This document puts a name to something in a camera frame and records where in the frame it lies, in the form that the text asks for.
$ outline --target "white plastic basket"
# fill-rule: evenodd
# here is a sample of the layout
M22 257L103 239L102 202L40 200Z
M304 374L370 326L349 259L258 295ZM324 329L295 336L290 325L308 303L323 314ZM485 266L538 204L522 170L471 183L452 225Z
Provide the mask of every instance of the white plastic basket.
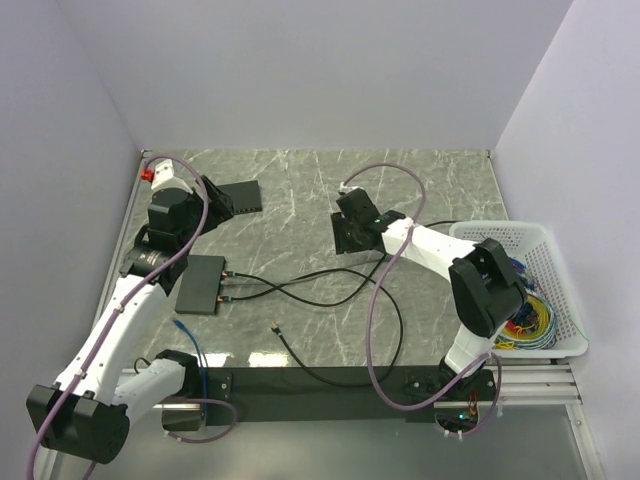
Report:
M541 225L525 222L478 220L454 223L451 236L474 242L493 238L507 255L524 263L542 285L558 315L556 344L548 350L500 350L504 358L564 358L582 355L589 345L571 295L569 278L551 234Z

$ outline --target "gray marble surface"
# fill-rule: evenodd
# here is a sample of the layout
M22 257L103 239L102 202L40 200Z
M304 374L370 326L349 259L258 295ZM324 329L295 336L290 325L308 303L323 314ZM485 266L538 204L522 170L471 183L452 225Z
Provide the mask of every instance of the gray marble surface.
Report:
M264 211L240 215L202 236L193 253L224 255L227 268L267 279L285 280L333 266L379 258L360 253L336 256L329 214L337 210L337 188L359 166L397 162L413 169L426 184L422 223L457 219L505 219L487 152L425 150L180 150L165 152L189 161L214 183L257 179ZM183 178L188 174L178 169ZM412 214L418 189L406 174L392 169L369 171L354 182L364 187L381 210ZM146 221L147 183L139 187L126 239ZM446 232L448 226L436 227ZM373 263L357 270L368 272ZM291 288L317 302L346 297L361 280L348 274L322 277ZM230 279L227 284L240 283ZM459 326L449 284L436 274L401 260L387 277L386 288L400 305L405 341L399 363L436 364L451 345ZM243 296L261 286L224 287L225 295ZM276 320L286 338L309 365L363 365L364 326L371 288L336 308L313 308L271 295L223 304L216 316L176 315L178 288L162 314L149 322L132 359L153 357L165 348L193 352L189 339L171 322L179 318L193 332L210 363L229 366L291 365L269 325ZM388 362L398 341L398 321L388 299L380 297L374 324L374 360Z

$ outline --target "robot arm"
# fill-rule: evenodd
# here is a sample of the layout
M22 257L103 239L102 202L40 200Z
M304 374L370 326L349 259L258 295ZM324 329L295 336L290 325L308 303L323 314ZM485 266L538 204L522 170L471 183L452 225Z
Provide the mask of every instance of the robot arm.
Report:
M338 254L379 250L394 255L414 225L411 218L395 211L380 214L361 188L351 189L337 204L340 212L332 214L331 220ZM525 302L524 288L504 249L493 239L475 244L416 226L402 257L451 283L462 325L440 367L445 378L453 378L491 350L507 320Z
M39 430L62 392L66 394L81 372L81 380L62 403L41 445L98 463L115 458L130 426L153 405L172 395L198 395L202 388L196 358L171 350L160 353L137 377L117 385L124 362L145 331L147 320L157 315L186 269L186 255L144 285L126 308L120 302L145 276L188 244L203 211L203 199L174 175L170 160L158 163L153 172L143 172L143 178L152 182L154 192L148 208L149 222L140 229L124 258L121 277L103 315L53 386L36 385L27 399L32 423ZM206 233L233 217L233 204L208 178L202 180L209 202L201 231ZM82 372L81 365L98 344L114 309L121 311L117 321L89 368Z

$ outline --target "white cable clip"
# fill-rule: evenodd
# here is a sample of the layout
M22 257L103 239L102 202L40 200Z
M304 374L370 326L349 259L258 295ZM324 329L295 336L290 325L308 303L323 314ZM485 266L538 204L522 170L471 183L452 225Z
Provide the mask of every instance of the white cable clip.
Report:
M345 193L353 192L356 188L360 187L347 187L344 182L340 182L340 188L338 188L338 193L344 195Z

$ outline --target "white wall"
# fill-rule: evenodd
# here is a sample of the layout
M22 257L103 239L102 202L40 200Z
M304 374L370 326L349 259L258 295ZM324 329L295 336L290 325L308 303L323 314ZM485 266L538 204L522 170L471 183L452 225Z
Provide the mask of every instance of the white wall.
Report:
M498 143L510 218L549 226L591 338L573 362L611 479L637 478L640 2L575 0Z
M139 154L55 2L0 2L0 467L24 478L25 400L83 343Z
M138 147L493 148L571 0L58 0Z

